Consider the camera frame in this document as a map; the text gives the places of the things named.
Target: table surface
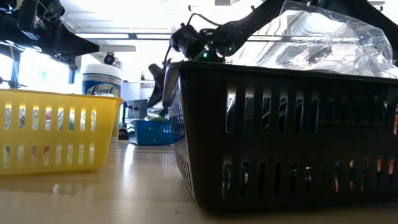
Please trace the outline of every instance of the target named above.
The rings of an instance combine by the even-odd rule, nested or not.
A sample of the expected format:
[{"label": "table surface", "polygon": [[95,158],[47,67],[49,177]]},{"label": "table surface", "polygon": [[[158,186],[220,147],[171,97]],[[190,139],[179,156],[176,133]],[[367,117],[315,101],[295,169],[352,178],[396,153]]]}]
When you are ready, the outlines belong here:
[{"label": "table surface", "polygon": [[171,147],[112,144],[96,172],[0,178],[1,223],[397,223],[398,205],[214,217],[194,203]]}]

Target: white container lid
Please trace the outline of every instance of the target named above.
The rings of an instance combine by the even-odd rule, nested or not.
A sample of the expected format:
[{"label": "white container lid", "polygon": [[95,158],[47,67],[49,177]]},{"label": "white container lid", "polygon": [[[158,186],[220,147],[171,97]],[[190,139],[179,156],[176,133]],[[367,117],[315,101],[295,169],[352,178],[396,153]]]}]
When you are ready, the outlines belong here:
[{"label": "white container lid", "polygon": [[111,75],[113,77],[122,79],[122,70],[105,64],[89,64],[83,69],[83,75],[95,73],[95,74],[103,74],[103,75]]}]

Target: black plastic basket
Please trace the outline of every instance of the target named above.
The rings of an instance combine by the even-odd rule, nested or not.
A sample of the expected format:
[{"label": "black plastic basket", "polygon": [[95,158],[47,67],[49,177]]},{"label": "black plastic basket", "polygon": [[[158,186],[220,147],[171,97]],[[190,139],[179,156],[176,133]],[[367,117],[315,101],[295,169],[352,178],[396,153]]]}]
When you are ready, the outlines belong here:
[{"label": "black plastic basket", "polygon": [[397,99],[397,80],[200,62],[171,64],[164,91],[178,167],[210,211],[394,200]]}]

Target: yellow plastic basket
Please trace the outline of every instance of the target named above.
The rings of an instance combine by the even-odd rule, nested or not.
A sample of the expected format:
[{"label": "yellow plastic basket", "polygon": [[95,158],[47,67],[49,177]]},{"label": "yellow plastic basket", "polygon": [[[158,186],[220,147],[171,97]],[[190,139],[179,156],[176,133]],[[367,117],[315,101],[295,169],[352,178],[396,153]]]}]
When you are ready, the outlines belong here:
[{"label": "yellow plastic basket", "polygon": [[100,169],[122,102],[0,90],[0,175]]}]

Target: blue basket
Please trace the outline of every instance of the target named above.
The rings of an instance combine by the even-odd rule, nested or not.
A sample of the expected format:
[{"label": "blue basket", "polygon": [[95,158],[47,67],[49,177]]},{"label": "blue basket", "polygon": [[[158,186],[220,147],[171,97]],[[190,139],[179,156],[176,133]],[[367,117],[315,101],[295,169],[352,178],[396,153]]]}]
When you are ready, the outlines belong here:
[{"label": "blue basket", "polygon": [[165,146],[173,144],[172,127],[168,121],[133,121],[134,134],[129,140],[139,146]]}]

